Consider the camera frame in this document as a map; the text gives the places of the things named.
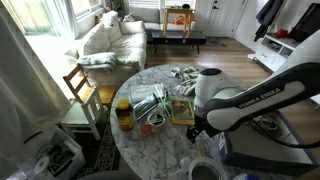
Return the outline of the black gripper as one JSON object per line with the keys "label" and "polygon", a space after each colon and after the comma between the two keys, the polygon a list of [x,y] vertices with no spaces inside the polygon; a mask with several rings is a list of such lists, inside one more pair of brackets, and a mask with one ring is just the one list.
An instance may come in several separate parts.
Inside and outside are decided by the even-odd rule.
{"label": "black gripper", "polygon": [[195,116],[194,124],[187,127],[186,137],[195,143],[196,137],[204,130],[209,128],[209,123],[202,117]]}

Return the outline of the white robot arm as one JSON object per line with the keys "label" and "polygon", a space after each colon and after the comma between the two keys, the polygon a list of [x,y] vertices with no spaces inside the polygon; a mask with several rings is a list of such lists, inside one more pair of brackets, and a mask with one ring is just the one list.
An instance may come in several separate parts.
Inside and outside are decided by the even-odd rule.
{"label": "white robot arm", "polygon": [[201,132],[213,137],[234,131],[252,118],[315,96],[319,76],[320,30],[300,43],[277,71],[248,89],[220,69],[204,69],[195,84],[195,124],[186,136],[194,141]]}

